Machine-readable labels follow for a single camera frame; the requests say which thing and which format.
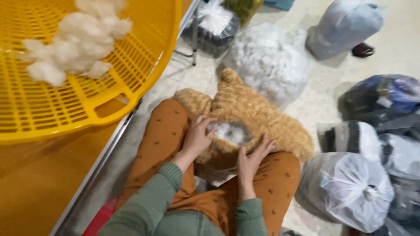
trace green sweater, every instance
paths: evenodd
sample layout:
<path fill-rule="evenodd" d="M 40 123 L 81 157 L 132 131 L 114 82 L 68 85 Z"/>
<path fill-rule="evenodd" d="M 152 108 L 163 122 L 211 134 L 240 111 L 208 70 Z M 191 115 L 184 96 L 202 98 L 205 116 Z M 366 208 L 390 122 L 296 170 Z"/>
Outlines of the green sweater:
<path fill-rule="evenodd" d="M 100 236 L 222 236 L 223 232 L 198 211 L 166 209 L 181 188 L 182 172 L 168 162 L 99 230 Z M 267 236 L 261 199 L 243 201 L 236 209 L 239 236 Z"/>

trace plush bear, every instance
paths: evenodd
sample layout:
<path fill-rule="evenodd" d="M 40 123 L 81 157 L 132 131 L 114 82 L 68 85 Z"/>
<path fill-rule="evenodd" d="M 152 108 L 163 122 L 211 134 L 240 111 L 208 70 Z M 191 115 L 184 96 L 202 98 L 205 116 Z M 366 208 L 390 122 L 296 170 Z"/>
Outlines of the plush bear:
<path fill-rule="evenodd" d="M 210 147 L 196 159 L 197 163 L 212 169 L 235 172 L 239 146 L 244 145 L 247 153 L 251 153 L 264 133 L 277 141 L 273 152 L 291 152 L 301 162 L 314 155 L 312 138 L 302 124 L 282 114 L 254 89 L 245 86 L 238 74 L 230 68 L 222 71 L 214 99 L 190 88 L 177 91 L 173 99 L 190 113 L 190 118 L 198 115 L 218 117 L 218 129 L 223 125 L 233 124 L 232 126 L 243 130 L 244 139 L 250 136 L 245 140 L 246 143 L 239 145 L 237 142 L 221 139 L 216 132 Z"/>

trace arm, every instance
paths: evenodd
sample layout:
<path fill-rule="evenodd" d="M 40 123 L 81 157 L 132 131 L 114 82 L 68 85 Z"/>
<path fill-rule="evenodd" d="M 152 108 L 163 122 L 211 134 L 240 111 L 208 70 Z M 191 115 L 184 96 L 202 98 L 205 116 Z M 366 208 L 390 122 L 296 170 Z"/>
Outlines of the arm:
<path fill-rule="evenodd" d="M 268 141 L 264 135 L 262 143 L 255 151 L 246 155 L 244 147 L 239 149 L 239 206 L 236 209 L 236 233 L 238 236 L 266 236 L 267 228 L 263 218 L 262 200 L 257 198 L 254 190 L 254 176 L 261 161 L 274 148 L 275 141 Z"/>
<path fill-rule="evenodd" d="M 183 149 L 171 162 L 164 163 L 160 170 L 112 215 L 98 234 L 100 236 L 152 235 L 172 203 L 173 196 L 180 190 L 183 174 L 195 158 L 210 146 L 215 129 L 206 134 L 206 127 L 216 120 L 198 117 L 189 128 Z"/>

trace sweater cuff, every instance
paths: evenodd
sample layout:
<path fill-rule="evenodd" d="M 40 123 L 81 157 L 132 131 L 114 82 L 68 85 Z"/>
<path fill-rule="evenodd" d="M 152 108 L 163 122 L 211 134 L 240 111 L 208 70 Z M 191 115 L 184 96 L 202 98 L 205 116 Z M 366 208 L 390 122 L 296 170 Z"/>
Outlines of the sweater cuff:
<path fill-rule="evenodd" d="M 176 192 L 182 186 L 182 171 L 177 165 L 172 162 L 165 162 L 159 169 L 158 173 L 164 175 L 169 183 L 173 186 Z"/>
<path fill-rule="evenodd" d="M 263 216 L 262 200 L 259 198 L 252 198 L 243 201 L 236 208 L 237 220 L 249 220 Z"/>

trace red object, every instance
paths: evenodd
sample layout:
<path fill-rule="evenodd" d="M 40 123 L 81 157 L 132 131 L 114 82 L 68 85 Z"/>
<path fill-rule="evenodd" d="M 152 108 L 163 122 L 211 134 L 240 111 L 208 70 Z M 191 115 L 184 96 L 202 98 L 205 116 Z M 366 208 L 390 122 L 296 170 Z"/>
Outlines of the red object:
<path fill-rule="evenodd" d="M 98 236 L 99 229 L 104 226 L 105 223 L 111 219 L 112 214 L 115 212 L 115 205 L 117 204 L 117 199 L 114 199 L 105 206 L 103 206 L 98 213 L 96 214 L 95 218 L 93 218 L 92 222 L 89 224 L 87 229 L 81 236 Z"/>

